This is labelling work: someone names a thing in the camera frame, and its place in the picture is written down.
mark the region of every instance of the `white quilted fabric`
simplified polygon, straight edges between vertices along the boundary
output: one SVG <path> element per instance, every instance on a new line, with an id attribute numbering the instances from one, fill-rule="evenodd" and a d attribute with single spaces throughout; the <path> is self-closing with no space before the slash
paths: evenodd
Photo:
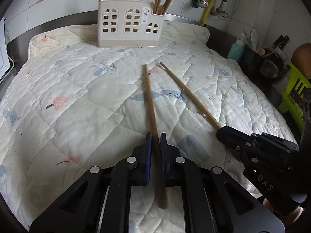
<path id="1" fill-rule="evenodd" d="M 91 166 L 115 165 L 149 130 L 142 64 L 159 133 L 199 166 L 220 166 L 253 195 L 243 166 L 159 66 L 165 63 L 222 125 L 294 141 L 282 116 L 238 64 L 205 46 L 209 32 L 165 21 L 159 47 L 97 48 L 97 26 L 68 26 L 32 38 L 29 59 L 0 103 L 0 192 L 18 220 L 32 221 Z M 185 232 L 181 191 L 154 202 L 154 178 L 133 187 L 130 232 Z"/>

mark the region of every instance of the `product label sticker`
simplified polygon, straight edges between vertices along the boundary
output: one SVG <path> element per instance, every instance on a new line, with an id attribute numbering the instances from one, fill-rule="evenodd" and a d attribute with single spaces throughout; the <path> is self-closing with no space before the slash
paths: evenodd
<path id="1" fill-rule="evenodd" d="M 149 16 L 150 8 L 144 7 L 142 10 L 142 19 L 140 21 L 141 24 L 147 24 L 148 16 Z"/>

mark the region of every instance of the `yellow gas pipe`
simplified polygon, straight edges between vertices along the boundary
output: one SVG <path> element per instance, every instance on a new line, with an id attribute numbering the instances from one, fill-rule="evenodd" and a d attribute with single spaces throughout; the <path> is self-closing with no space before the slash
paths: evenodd
<path id="1" fill-rule="evenodd" d="M 210 13 L 212 7 L 213 7 L 214 4 L 215 4 L 215 1 L 216 1 L 216 0 L 209 0 L 208 6 L 207 6 L 207 8 L 205 9 L 204 14 L 203 14 L 203 16 L 202 16 L 202 20 L 201 20 L 202 26 L 204 26 L 204 24 L 205 24 L 205 22 L 206 22 L 206 19 L 207 19 L 209 13 Z"/>

